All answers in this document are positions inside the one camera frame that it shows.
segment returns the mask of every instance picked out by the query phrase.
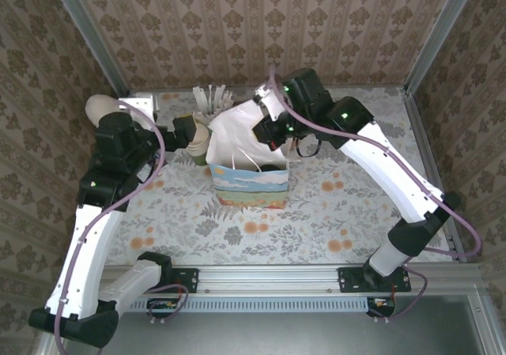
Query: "floral tablecloth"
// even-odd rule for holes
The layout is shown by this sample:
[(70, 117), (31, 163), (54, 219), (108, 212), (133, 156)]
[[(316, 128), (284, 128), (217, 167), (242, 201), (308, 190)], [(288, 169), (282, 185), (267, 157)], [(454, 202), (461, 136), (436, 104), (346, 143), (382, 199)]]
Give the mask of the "floral tablecloth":
[[(423, 174), (400, 89), (332, 89), (354, 96), (376, 117), (398, 151)], [(158, 93), (157, 123), (171, 126), (196, 107), (192, 93)], [(314, 138), (300, 144), (316, 148)], [(209, 167), (183, 150), (167, 153), (162, 174), (134, 198), (111, 245), (108, 264), (132, 264), (144, 251), (170, 255), (176, 265), (315, 264), (364, 262), (386, 239), (399, 214), (383, 190), (340, 151), (323, 144), (318, 155), (291, 163), (284, 210), (220, 205)], [(440, 232), (433, 247), (448, 249)], [(450, 258), (422, 253), (415, 261)]]

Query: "gray floor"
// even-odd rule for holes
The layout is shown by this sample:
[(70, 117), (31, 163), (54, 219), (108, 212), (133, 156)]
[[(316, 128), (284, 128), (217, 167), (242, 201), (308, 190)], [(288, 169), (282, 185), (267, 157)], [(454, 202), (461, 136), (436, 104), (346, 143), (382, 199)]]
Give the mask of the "gray floor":
[[(480, 355), (477, 337), (465, 299), (425, 297), (387, 324), (364, 313), (187, 313), (165, 325), (129, 314), (103, 355)], [(68, 350), (96, 352), (76, 344)]]

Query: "paper bag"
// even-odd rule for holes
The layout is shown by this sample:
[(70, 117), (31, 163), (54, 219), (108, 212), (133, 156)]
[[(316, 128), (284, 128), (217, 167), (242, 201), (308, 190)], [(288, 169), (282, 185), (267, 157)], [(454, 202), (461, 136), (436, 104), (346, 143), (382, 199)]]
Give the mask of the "paper bag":
[(248, 101), (210, 124), (206, 162), (222, 205), (285, 208), (289, 162), (282, 149), (271, 152), (256, 140), (252, 128), (261, 118), (260, 108)]

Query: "patterned wallpaper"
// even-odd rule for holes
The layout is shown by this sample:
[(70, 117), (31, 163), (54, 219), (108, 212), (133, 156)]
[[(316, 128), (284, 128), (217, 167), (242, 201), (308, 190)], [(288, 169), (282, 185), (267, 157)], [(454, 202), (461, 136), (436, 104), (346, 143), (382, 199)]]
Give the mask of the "patterned wallpaper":
[(131, 89), (402, 84), (446, 0), (82, 0)]
[(0, 353), (28, 353), (58, 276), (93, 130), (112, 94), (60, 0), (0, 0)]
[(416, 100), (444, 186), (484, 239), (479, 261), (506, 323), (506, 0), (467, 2)]

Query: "white rope handle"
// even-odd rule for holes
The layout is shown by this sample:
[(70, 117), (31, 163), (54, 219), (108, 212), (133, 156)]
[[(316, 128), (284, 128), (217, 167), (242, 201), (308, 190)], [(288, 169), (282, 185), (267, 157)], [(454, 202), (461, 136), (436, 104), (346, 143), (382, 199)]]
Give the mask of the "white rope handle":
[[(255, 165), (255, 167), (259, 170), (259, 172), (260, 172), (260, 173), (262, 173), (262, 169), (260, 169), (259, 165), (255, 163), (255, 161), (251, 158), (251, 156), (250, 156), (250, 155), (248, 155), (248, 154), (246, 153), (246, 151), (244, 151), (244, 149), (241, 149), (241, 148), (239, 148), (239, 147), (236, 147), (236, 148), (237, 148), (240, 152), (242, 152), (242, 153), (243, 153), (243, 155), (244, 155), (245, 157), (247, 157), (247, 158), (248, 158), (248, 160), (249, 160), (249, 161), (251, 161), (251, 162)], [(236, 169), (236, 162), (234, 161), (234, 154), (235, 154), (235, 153), (236, 153), (236, 151), (232, 152), (232, 169)]]

